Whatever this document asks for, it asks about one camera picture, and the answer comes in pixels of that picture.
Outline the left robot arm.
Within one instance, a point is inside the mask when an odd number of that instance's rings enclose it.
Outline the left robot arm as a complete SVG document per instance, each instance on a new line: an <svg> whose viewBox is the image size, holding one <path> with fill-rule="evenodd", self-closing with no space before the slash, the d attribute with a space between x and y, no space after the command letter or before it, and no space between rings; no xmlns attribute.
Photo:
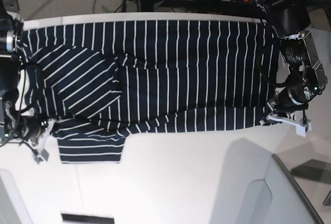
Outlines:
<svg viewBox="0 0 331 224"><path fill-rule="evenodd" d="M266 113L284 117L295 111L305 111L308 103L325 90L328 80L311 32L307 30L310 18L303 0L255 0L265 13L274 38L280 43L280 54L289 66L287 79L277 83L270 79L257 62L264 80L273 87L281 88L267 102Z"/></svg>

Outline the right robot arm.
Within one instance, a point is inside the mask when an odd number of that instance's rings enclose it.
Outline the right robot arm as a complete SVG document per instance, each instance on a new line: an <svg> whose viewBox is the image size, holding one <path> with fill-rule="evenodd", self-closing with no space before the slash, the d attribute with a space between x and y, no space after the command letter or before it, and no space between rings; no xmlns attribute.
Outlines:
<svg viewBox="0 0 331 224"><path fill-rule="evenodd" d="M27 107L19 107L18 110L15 108L19 99L21 71L34 68L38 76L37 82L43 82L41 67L32 62L24 63L18 54L19 45L22 44L23 25L18 0L1 0L1 145L12 139L20 139L37 146L45 132L42 123L48 123L37 117L22 115L37 102L42 89L37 90L32 103Z"/></svg>

